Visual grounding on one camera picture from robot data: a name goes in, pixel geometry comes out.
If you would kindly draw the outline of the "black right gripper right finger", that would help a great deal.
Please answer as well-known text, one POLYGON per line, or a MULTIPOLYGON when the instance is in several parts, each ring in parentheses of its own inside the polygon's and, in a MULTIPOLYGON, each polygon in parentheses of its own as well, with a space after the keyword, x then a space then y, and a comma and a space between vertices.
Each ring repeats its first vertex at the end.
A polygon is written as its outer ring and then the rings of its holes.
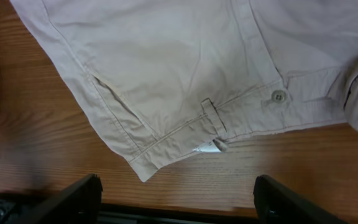
POLYGON ((256 178, 253 194, 262 224, 346 224, 269 175, 256 178))

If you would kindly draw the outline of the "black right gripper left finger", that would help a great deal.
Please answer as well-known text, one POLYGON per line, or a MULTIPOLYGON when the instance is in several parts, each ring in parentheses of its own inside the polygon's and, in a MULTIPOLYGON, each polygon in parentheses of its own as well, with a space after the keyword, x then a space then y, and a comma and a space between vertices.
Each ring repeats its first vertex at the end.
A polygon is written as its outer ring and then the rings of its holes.
POLYGON ((88 174, 20 216, 20 223, 96 223, 102 191, 99 176, 88 174))

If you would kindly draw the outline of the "beige cotton shorts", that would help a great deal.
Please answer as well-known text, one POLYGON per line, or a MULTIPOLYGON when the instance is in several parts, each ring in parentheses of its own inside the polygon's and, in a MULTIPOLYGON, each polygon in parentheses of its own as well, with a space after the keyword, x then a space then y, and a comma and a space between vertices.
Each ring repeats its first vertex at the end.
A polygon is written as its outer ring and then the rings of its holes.
POLYGON ((252 136, 358 131, 358 1, 13 1, 141 181, 252 136))

